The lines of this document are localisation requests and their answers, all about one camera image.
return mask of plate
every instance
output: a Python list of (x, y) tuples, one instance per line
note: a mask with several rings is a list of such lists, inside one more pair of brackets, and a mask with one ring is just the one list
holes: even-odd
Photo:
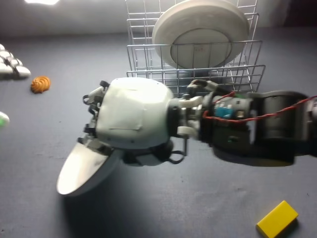
[(119, 150), (105, 156), (77, 143), (60, 171), (57, 191), (77, 196), (91, 190), (110, 175), (122, 156)]
[(158, 19), (152, 43), (170, 45), (155, 49), (174, 68), (209, 68), (234, 60), (244, 48), (235, 42), (246, 41), (248, 35), (248, 20), (235, 5), (224, 0), (186, 0)]

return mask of yellow rectangular object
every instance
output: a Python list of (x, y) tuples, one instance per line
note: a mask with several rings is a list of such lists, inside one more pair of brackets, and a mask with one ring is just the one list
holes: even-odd
[(257, 223), (257, 229), (264, 237), (274, 238), (297, 216), (298, 213), (286, 201), (282, 201)]

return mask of table surface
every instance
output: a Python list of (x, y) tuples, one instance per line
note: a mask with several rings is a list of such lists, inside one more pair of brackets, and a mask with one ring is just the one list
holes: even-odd
[[(259, 29), (266, 64), (260, 91), (315, 95), (317, 29)], [(287, 237), (315, 237), (317, 158), (289, 167), (254, 167), (215, 157), (190, 141), (179, 165), (121, 164), (100, 186), (75, 198), (56, 191), (59, 171), (89, 120), (83, 95), (129, 69), (126, 35), (2, 39), (31, 70), (52, 79), (34, 95), (27, 80), (0, 81), (1, 238), (258, 238), (255, 224), (282, 200), (299, 213)]]

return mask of gray wall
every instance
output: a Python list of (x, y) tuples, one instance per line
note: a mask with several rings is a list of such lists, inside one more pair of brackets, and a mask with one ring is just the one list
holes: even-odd
[[(142, 8), (143, 0), (127, 0)], [(159, 0), (145, 0), (156, 9)], [(164, 5), (174, 0), (161, 0)], [(252, 4), (255, 0), (240, 0)], [(283, 24), (290, 0), (259, 0), (259, 26)], [(56, 5), (27, 4), (24, 0), (0, 0), (0, 36), (94, 34), (126, 31), (125, 0), (60, 0)]]

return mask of twisted red cable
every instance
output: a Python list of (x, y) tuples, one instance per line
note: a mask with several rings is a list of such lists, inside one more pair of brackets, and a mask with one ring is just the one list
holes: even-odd
[[(223, 98), (226, 98), (226, 97), (230, 97), (229, 95), (231, 94), (227, 94), (225, 96), (223, 96), (222, 98), (220, 98), (219, 100), (215, 101), (214, 103), (220, 101), (221, 99)], [(244, 123), (244, 122), (248, 122), (248, 121), (253, 121), (253, 120), (260, 120), (260, 119), (264, 119), (264, 118), (268, 118), (268, 117), (272, 117), (272, 116), (276, 116), (282, 112), (285, 112), (285, 111), (288, 111), (288, 110), (292, 110), (292, 109), (295, 109), (297, 106), (299, 106), (300, 104), (302, 103), (305, 103), (305, 102), (308, 102), (310, 101), (311, 99), (314, 99), (314, 98), (317, 98), (317, 95), (316, 96), (312, 96), (310, 98), (306, 98), (306, 99), (303, 99), (287, 108), (283, 108), (282, 110), (279, 110), (275, 113), (270, 113), (270, 114), (265, 114), (265, 115), (262, 115), (262, 116), (257, 116), (255, 118), (247, 118), (247, 119), (241, 119), (241, 120), (229, 120), (229, 119), (223, 119), (223, 118), (217, 118), (217, 117), (209, 117), (208, 116), (208, 111), (204, 111), (203, 113), (203, 118), (204, 119), (212, 119), (212, 120), (218, 120), (218, 121), (223, 121), (223, 122), (232, 122), (232, 123)]]

